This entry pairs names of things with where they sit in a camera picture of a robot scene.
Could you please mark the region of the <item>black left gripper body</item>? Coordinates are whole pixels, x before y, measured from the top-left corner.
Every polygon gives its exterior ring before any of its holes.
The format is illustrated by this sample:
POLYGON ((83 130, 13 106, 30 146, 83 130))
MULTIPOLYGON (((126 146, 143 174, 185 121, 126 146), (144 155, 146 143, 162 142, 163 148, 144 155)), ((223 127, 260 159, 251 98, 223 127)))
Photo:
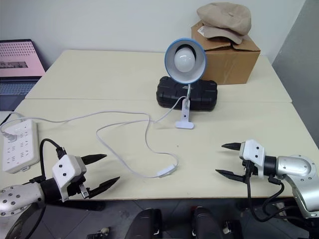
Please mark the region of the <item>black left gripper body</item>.
POLYGON ((89 192, 88 189, 84 186, 85 181, 86 178, 84 177, 84 175, 74 177, 70 181, 70 184, 67 186, 67 199, 76 194, 81 194, 84 199, 88 198, 89 192))

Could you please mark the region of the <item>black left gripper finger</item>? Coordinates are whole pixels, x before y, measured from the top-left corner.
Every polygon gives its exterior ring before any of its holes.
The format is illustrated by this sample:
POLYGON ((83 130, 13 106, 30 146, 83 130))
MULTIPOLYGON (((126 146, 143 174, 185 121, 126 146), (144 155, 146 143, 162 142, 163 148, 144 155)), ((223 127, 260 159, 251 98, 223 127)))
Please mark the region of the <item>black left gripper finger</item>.
POLYGON ((95 163, 95 162, 97 162, 105 157, 107 157, 106 154, 93 154, 93 155, 83 156, 83 157, 81 157, 81 159, 85 165, 89 165, 89 164, 95 163))
POLYGON ((95 196, 107 191, 110 187, 112 187, 118 180, 120 179, 119 177, 110 179, 108 181, 103 182, 102 184, 100 184, 97 188, 93 189, 93 190, 88 190, 89 196, 88 198, 94 198, 95 196))

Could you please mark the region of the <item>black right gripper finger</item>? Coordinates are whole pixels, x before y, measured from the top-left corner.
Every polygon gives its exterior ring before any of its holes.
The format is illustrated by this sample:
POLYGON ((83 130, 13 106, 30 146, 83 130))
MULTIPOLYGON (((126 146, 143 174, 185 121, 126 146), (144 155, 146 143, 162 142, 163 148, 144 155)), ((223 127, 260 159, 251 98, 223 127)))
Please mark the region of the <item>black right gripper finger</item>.
POLYGON ((240 150, 241 143, 238 143, 238 142, 226 143, 226 144, 223 144, 221 147, 231 149, 231 150, 240 150))
POLYGON ((247 174, 240 176, 227 170, 216 169, 215 171, 230 180, 234 180, 238 182, 247 182, 249 180, 249 176, 247 174))

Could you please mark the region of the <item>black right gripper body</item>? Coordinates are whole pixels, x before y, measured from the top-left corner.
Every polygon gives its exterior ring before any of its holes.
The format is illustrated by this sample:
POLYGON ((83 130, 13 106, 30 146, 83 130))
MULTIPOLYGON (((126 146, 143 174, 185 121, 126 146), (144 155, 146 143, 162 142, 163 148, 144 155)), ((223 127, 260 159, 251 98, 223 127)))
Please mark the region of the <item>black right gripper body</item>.
POLYGON ((251 175, 258 176, 258 168, 255 163, 250 160, 243 160, 242 165, 244 166, 244 178, 249 178, 251 175))

